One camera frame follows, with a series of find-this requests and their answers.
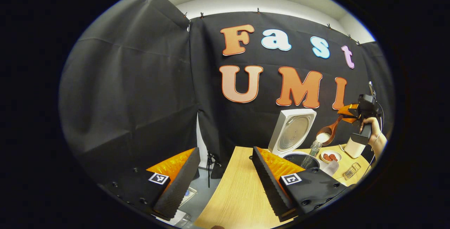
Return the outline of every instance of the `wooden scoop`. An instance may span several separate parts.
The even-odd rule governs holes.
[[[317,136],[320,133],[328,133],[331,135],[330,139],[328,139],[328,141],[326,141],[326,142],[323,142],[322,146],[328,146],[333,141],[334,135],[336,134],[336,126],[342,120],[342,118],[343,118],[343,115],[340,115],[337,118],[336,122],[334,122],[332,125],[325,126],[319,130],[319,132],[317,133]]]

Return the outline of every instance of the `white wall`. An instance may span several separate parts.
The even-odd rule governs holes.
[[[204,16],[209,14],[241,12],[241,11],[257,11],[260,12],[286,14],[310,21],[314,21],[323,25],[330,24],[331,28],[343,33],[351,34],[352,38],[359,40],[360,43],[373,41],[373,37],[351,14],[345,14],[342,19],[336,19],[326,15],[313,8],[303,6],[299,3],[288,0],[193,0],[187,3],[177,5],[177,8],[184,14],[187,12],[188,19],[200,17],[200,13]],[[200,128],[197,118],[197,142],[200,149],[201,167],[206,168],[207,149],[201,138]]]

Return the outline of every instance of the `black curtain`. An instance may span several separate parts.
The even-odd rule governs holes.
[[[222,51],[225,49],[225,38],[220,31],[246,24],[252,25],[255,31],[249,33],[248,44],[241,43],[246,49],[245,52],[224,56]],[[281,51],[262,46],[261,40],[265,37],[262,32],[267,29],[285,32],[292,48],[289,51]],[[313,36],[327,41],[330,51],[328,59],[317,57],[313,53],[313,45],[310,42]],[[387,75],[374,75],[380,71],[376,69],[378,66],[366,64],[373,57],[348,36],[322,24],[282,14],[234,12],[195,18],[190,23],[190,44],[201,135],[208,151],[225,164],[225,167],[235,146],[268,147],[281,110],[303,108],[302,104],[296,106],[293,103],[288,107],[276,104],[282,87],[282,75],[278,72],[280,67],[294,67],[302,82],[310,71],[323,75],[319,91],[320,106],[314,109],[317,117],[300,148],[309,148],[318,130],[336,121],[337,110],[332,108],[336,97],[336,77],[347,80],[344,96],[344,105],[347,105],[357,103],[359,94],[370,93],[370,80],[376,88],[384,86],[384,75]],[[343,46],[347,46],[352,52],[352,62],[355,65],[353,69],[346,63],[341,49]],[[240,93],[247,91],[249,83],[249,76],[244,68],[248,65],[263,67],[258,95],[253,101],[237,103],[225,98],[221,89],[222,73],[219,72],[219,68],[224,65],[239,67],[240,71],[236,74],[236,91]],[[359,128],[342,121],[331,145],[345,144],[350,134],[357,131]],[[214,167],[213,178],[220,177],[225,167]]]
[[[66,141],[97,183],[197,146],[188,24],[168,0],[121,0],[74,45],[59,112]]]

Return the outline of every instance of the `orange letter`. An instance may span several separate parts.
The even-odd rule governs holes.
[[[336,99],[333,103],[333,110],[339,110],[342,107],[344,107],[344,93],[345,93],[345,86],[347,85],[347,80],[341,77],[337,77],[334,79],[337,85],[336,89]]]
[[[224,65],[219,68],[222,73],[222,93],[230,101],[251,102],[258,95],[259,74],[263,68],[257,65],[249,65],[244,69],[249,74],[249,89],[247,93],[238,93],[236,91],[236,73],[239,67],[235,65]]]
[[[277,104],[280,106],[290,106],[292,101],[290,99],[291,92],[294,97],[295,105],[298,106],[302,102],[305,94],[306,100],[303,106],[307,108],[318,108],[319,103],[319,86],[322,74],[316,71],[310,71],[302,83],[297,71],[292,67],[280,67],[278,72],[283,75],[283,86],[281,87],[281,96],[277,99]]]
[[[241,47],[239,41],[243,44],[247,44],[250,41],[249,33],[255,31],[252,25],[242,25],[237,27],[227,27],[220,31],[225,36],[225,49],[222,51],[224,56],[230,56],[235,54],[241,54],[245,52],[245,48]]]

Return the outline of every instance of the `black handle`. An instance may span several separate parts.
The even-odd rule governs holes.
[[[368,140],[370,136],[372,135],[372,124],[371,123],[365,123],[363,126],[363,130],[361,133],[352,133],[350,138],[355,141],[358,144],[366,145],[368,144]]]

